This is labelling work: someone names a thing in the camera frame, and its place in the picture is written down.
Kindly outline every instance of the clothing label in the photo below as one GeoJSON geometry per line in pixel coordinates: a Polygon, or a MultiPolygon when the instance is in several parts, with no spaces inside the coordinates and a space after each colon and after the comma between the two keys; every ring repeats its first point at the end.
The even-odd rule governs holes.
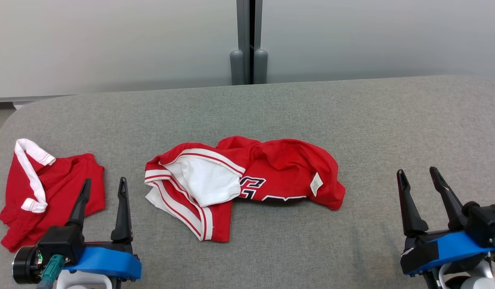
{"type": "Polygon", "coordinates": [[[312,179],[312,183],[310,183],[310,188],[312,189],[312,193],[314,196],[317,196],[317,190],[323,185],[323,180],[319,176],[319,173],[315,173],[315,176],[312,179]]]}

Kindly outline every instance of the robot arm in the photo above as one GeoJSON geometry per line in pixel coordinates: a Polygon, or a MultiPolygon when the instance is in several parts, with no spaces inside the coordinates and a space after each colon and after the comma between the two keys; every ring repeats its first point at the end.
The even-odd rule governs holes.
{"type": "Polygon", "coordinates": [[[121,178],[119,183],[119,208],[111,242],[85,242],[82,234],[90,182],[90,179],[84,182],[66,225],[50,227],[36,246],[25,246],[18,251],[12,264],[16,283],[51,289],[57,279],[57,289],[75,285],[86,288],[86,284],[120,289],[121,282],[141,278],[142,265],[132,249],[134,238],[126,179],[121,178]]]}
{"type": "Polygon", "coordinates": [[[495,205],[480,207],[470,201],[464,206],[435,167],[429,170],[449,218],[448,229],[427,232],[410,194],[403,172],[397,173],[398,190],[406,236],[401,254],[403,273],[422,275],[428,289],[495,289],[495,205]],[[467,273],[445,281],[445,276],[467,273]]]}

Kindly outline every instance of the white wall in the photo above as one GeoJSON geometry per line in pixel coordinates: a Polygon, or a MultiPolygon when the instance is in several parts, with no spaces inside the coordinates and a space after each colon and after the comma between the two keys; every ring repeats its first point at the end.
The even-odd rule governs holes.
{"type": "Polygon", "coordinates": [[[0,0],[0,98],[230,85],[231,0],[0,0]]]}
{"type": "Polygon", "coordinates": [[[460,73],[495,80],[495,0],[265,0],[268,83],[460,73]]]}

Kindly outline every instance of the gray couch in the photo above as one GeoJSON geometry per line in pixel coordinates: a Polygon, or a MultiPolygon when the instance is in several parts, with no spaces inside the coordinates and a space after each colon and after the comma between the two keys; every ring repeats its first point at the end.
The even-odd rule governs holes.
{"type": "MultiPolygon", "coordinates": [[[[107,208],[86,218],[87,241],[108,240],[117,185],[130,186],[143,278],[125,288],[426,288],[400,269],[396,186],[403,168],[432,230],[447,216],[429,176],[437,166],[464,203],[495,203],[495,84],[434,76],[285,83],[60,97],[14,113],[0,132],[0,209],[18,138],[54,156],[90,152],[105,167],[107,208]],[[332,212],[236,202],[231,241],[199,242],[145,198],[145,163],[187,141],[231,135],[296,138],[329,151],[347,189],[332,212]]],[[[0,222],[0,240],[7,227],[0,222]]],[[[17,288],[0,245],[0,288],[17,288]]]]}

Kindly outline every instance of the folded shirt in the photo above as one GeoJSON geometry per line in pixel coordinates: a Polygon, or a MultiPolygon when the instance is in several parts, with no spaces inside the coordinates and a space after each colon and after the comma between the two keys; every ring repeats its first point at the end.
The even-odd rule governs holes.
{"type": "Polygon", "coordinates": [[[146,164],[146,198],[180,219],[200,241],[229,241],[231,201],[310,199],[342,205],[339,167],[325,150],[296,139],[260,142],[233,136],[211,147],[182,143],[146,164]]]}
{"type": "Polygon", "coordinates": [[[2,245],[11,252],[35,245],[51,226],[63,226],[84,180],[91,178],[89,216],[105,209],[104,168],[92,154],[56,159],[28,139],[18,139],[0,220],[9,226],[2,245]]]}

